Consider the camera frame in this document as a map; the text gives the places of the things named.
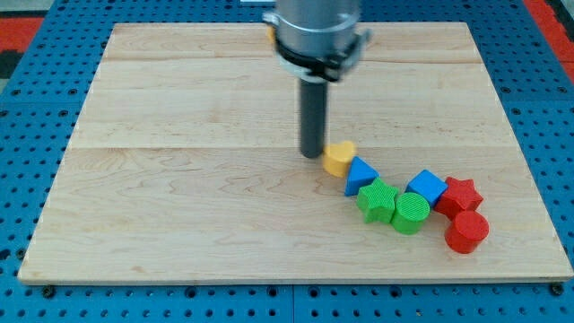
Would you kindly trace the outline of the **black clamp ring mount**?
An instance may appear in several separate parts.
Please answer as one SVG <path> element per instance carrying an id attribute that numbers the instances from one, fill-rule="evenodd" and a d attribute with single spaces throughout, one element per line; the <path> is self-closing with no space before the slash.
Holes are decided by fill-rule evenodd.
<path id="1" fill-rule="evenodd" d="M 275 28 L 280 65 L 310 83 L 336 83 L 359 63 L 371 39 L 371 30 L 355 31 L 359 19 L 358 12 L 263 14 Z"/>

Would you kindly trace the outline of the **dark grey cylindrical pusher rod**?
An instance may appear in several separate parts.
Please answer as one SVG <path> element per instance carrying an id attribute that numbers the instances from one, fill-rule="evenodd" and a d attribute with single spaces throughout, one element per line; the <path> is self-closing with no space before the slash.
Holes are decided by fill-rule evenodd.
<path id="1" fill-rule="evenodd" d="M 326 83 L 300 81 L 300 152 L 308 159 L 324 149 L 327 94 Z"/>

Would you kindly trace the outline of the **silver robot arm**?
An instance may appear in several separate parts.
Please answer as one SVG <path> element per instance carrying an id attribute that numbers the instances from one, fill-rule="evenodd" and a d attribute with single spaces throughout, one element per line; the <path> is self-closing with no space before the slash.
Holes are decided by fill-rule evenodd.
<path id="1" fill-rule="evenodd" d="M 356 31 L 357 0 L 277 0 L 263 21 L 274 32 L 280 66 L 299 80 L 300 153 L 319 157 L 325 146 L 328 87 L 360 61 L 372 32 Z"/>

